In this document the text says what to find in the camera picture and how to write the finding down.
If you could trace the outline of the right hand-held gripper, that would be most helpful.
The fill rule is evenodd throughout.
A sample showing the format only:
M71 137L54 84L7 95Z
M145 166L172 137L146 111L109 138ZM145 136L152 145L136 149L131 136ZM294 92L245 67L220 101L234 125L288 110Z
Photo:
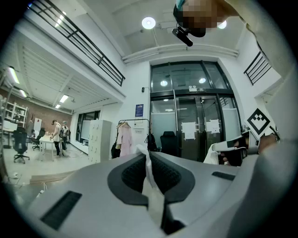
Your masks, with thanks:
M271 121L259 108L256 108L245 123L242 135L212 145L213 151L220 152L218 155L220 164L240 166L246 154L258 154L260 139L270 127Z

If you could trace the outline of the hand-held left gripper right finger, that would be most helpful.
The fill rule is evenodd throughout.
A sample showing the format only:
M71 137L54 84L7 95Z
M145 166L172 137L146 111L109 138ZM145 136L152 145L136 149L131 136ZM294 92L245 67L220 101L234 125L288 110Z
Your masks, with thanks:
M242 167L150 153L164 195L162 223L149 236L228 236L244 195Z

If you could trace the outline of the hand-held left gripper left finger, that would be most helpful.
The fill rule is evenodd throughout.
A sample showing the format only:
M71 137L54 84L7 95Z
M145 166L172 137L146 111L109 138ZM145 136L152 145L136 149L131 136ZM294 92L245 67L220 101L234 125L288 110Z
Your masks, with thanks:
M163 238L142 193L146 157L88 165L35 199L28 209L50 238Z

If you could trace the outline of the white cloth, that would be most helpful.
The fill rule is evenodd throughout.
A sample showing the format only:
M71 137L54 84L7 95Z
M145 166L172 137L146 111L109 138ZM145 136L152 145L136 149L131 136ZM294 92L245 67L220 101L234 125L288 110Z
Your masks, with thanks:
M145 178L137 181L149 201L147 210L153 222L167 234L199 219L207 225L206 213L230 184L216 176L221 166L163 153L149 154L142 145L136 146L136 153L145 163L141 166Z

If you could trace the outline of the person's right forearm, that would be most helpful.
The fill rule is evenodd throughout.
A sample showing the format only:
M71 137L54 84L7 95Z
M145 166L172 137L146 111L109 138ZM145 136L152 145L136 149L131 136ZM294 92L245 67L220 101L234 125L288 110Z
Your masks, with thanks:
M261 154L266 148L277 143L277 137L274 133L263 135L259 141L258 153Z

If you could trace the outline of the white paper door notice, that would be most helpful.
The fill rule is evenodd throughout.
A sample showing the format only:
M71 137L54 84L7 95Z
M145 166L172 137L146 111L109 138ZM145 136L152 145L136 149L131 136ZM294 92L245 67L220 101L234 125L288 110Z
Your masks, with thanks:
M195 140L196 123L195 122L183 122L182 133L184 134L184 140Z
M206 129L207 132L220 133L220 124L218 119L212 119L206 122Z

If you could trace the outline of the wooden floor step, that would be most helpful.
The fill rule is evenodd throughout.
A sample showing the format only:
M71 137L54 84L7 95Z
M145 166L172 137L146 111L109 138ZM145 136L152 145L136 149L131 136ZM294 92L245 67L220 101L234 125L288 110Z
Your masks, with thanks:
M56 182L56 181L65 179L66 177L70 176L74 172L76 172L76 170L69 171L69 172L56 173L56 174L32 175L29 183L32 185L32 184Z

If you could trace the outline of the silver wrist watch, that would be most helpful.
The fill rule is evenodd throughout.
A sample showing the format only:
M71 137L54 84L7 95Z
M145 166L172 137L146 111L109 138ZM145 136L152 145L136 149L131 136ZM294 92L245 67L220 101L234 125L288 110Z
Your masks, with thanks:
M274 135L274 137L275 137L275 141L276 142L279 142L280 141L280 136L279 136L279 134L278 134L278 132L276 131L276 129L274 129L274 127L272 127L272 126L270 126L270 129L273 131L273 135Z

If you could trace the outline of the white power strip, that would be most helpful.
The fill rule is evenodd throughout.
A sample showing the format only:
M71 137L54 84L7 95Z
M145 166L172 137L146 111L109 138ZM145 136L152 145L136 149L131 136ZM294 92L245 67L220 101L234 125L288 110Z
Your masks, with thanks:
M47 184L46 184L46 182L43 182L43 189L41 189L39 191L39 193L37 194L36 198L39 198L45 191L47 191Z

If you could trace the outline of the black office chair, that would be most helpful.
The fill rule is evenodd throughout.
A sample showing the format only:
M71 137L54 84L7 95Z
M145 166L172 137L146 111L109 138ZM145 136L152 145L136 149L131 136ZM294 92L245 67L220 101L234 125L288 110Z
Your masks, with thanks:
M20 160L23 164L25 164L25 158L30 160L30 157L24 154L27 151L27 133L22 129L17 129L13 132L13 138L13 149L17 152L14 155L14 162Z
M179 143L178 138L173 131L165 131L160 137L161 140L161 152L178 157L179 155Z
M32 143L34 144L32 146L33 150L40 148L40 139L45 135L45 133L46 133L45 128L41 128L37 138L32 139Z

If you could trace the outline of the black hanging bag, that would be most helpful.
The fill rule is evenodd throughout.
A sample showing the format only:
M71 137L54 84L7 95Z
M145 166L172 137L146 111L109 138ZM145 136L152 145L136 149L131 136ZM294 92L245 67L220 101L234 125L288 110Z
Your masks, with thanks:
M156 141L155 141L155 138L154 138L153 134L151 134L149 132L149 134L147 135L147 138L146 138L145 142L147 143L147 149L148 149L148 151L153 151L153 152L156 152L157 151L157 145L156 145Z
M111 148L111 158L112 159L120 157L121 150L117 149L116 147L117 147L117 143L115 142Z

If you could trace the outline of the white locker cabinet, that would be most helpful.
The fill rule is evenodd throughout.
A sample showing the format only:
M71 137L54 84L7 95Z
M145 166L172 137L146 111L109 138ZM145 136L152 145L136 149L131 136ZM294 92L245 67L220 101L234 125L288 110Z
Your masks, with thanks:
M106 120L90 122L88 159L91 163L96 164L109 160L111 126L112 123Z

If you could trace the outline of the pink hanging garment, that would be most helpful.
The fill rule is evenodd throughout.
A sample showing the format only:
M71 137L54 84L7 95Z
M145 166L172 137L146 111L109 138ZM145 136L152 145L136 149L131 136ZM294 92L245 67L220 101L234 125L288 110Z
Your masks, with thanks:
M131 154L132 133L130 128L118 128L117 147L120 148L120 157Z

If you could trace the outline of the black framed glass door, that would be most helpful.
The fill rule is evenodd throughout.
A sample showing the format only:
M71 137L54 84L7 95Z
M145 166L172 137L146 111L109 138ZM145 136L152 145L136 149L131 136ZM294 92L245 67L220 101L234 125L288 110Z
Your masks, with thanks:
M169 62L152 66L150 132L161 152L160 137L173 131L178 138L178 157L204 161L209 147L241 133L241 120L232 87L217 62ZM189 88L205 88L190 93ZM220 133L207 132L206 122L218 119ZM183 122L195 122L195 140L184 140Z

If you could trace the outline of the white table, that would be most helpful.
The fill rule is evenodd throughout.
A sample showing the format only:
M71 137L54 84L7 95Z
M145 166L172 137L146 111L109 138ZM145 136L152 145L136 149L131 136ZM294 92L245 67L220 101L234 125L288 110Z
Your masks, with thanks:
M46 157L46 150L51 151L51 160L54 161L54 142L49 136L43 136L39 140L40 142L40 155L39 160L44 161Z

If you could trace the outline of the short black balcony railing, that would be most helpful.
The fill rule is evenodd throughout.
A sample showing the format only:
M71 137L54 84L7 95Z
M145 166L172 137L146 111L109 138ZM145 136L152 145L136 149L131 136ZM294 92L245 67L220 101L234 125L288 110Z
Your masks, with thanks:
M249 66L245 69L244 75L248 78L252 86L254 86L263 76L271 69L268 61L258 52Z

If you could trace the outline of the white ceiling pipes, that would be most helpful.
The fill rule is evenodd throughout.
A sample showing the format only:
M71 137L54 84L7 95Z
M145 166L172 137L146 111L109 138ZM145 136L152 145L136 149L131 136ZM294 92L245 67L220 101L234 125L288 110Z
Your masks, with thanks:
M182 43L170 44L164 46L156 46L153 48L145 49L122 57L125 64L148 59L149 57L162 55L167 53L215 53L225 56L237 57L238 50L230 49L222 46L207 45L207 44L194 44L193 46L186 46Z

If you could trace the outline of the white storage shelf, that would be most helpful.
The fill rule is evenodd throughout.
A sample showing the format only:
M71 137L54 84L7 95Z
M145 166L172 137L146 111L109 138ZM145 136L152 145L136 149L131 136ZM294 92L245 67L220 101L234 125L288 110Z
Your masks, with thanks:
M27 123L28 111L28 107L22 107L17 103L7 102L4 117L6 120L25 128Z

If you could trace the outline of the white knit sweater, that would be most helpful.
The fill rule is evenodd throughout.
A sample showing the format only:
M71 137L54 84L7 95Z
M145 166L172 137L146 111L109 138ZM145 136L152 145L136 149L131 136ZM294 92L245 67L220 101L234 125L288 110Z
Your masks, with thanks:
M282 84L267 104L282 140L298 142L298 62L273 18L255 0L224 0L245 22Z

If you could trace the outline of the long black balcony railing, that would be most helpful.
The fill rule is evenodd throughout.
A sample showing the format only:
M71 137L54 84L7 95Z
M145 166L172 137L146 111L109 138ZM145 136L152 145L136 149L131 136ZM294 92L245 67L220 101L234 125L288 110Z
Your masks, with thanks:
M54 3L50 0L33 0L27 7L79 49L117 85L122 86L125 80L124 75L97 45Z

